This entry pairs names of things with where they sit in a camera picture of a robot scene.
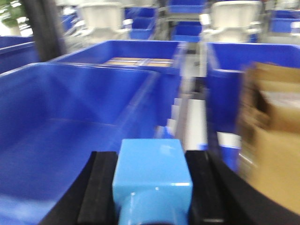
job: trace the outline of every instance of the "cardboard box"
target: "cardboard box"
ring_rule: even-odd
[[[257,63],[240,102],[241,177],[300,214],[300,69]]]
[[[256,160],[249,184],[300,214],[300,135],[256,127],[253,143]]]

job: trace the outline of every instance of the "light blue plastic part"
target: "light blue plastic part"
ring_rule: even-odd
[[[187,225],[192,189],[179,140],[123,140],[113,180],[119,225]]]

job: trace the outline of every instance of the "blue storage container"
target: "blue storage container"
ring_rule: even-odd
[[[33,62],[40,62],[34,42],[0,48],[0,74]]]
[[[187,44],[176,41],[105,41],[91,47],[79,50],[72,54],[54,59],[54,62],[79,63],[118,68],[146,69],[161,73],[158,84],[157,103],[159,118],[158,124],[165,126],[171,116],[171,105],[177,97],[181,82],[181,68],[184,62]],[[131,65],[105,64],[117,57],[139,58]],[[163,67],[152,60],[169,60],[168,66]]]
[[[226,165],[233,171],[237,172],[238,165],[238,157],[240,148],[233,146],[221,145],[221,154],[222,160],[226,163]]]
[[[149,39],[152,35],[154,35],[154,24],[155,20],[153,18],[135,18],[132,23],[130,38],[139,40]]]
[[[273,44],[208,43],[208,106],[215,131],[234,133],[241,73],[253,62],[300,68],[300,47]]]
[[[201,30],[199,22],[179,22],[172,32],[172,40],[198,43]]]
[[[152,137],[158,76],[51,63],[2,74],[0,224],[37,224],[92,151]]]
[[[21,36],[0,36],[0,49],[19,45],[27,42],[32,42],[32,37],[21,37]]]
[[[73,27],[72,21],[74,19],[74,15],[60,15],[60,19],[65,32]]]
[[[273,11],[270,30],[272,32],[290,33],[292,22],[300,22],[300,12],[286,10]]]
[[[153,18],[157,17],[157,8],[133,7],[125,9],[125,18],[134,19],[136,17]]]
[[[201,13],[205,9],[206,0],[170,0],[170,13]]]

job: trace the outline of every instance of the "bin rim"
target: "bin rim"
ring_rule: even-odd
[[[16,51],[16,50],[20,50],[23,48],[32,47],[32,46],[34,46],[34,41],[25,42],[25,43],[18,44],[18,45],[7,46],[4,48],[0,48],[0,55],[11,52],[11,51]]]

